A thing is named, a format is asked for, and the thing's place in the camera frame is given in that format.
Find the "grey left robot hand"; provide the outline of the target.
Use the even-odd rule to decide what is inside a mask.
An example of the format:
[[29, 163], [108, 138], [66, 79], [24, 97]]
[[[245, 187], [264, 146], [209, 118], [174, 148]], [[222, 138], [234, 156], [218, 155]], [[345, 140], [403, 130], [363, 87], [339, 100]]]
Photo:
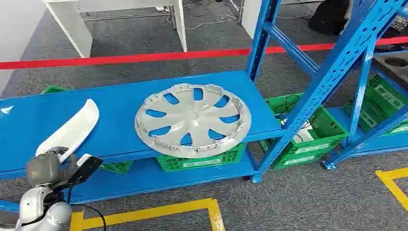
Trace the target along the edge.
[[48, 151], [31, 158], [26, 165], [26, 178], [31, 187], [47, 185], [50, 188], [63, 185], [68, 182], [77, 170], [77, 157], [71, 154], [67, 160], [65, 169], [62, 168], [59, 157], [68, 148], [53, 147]]

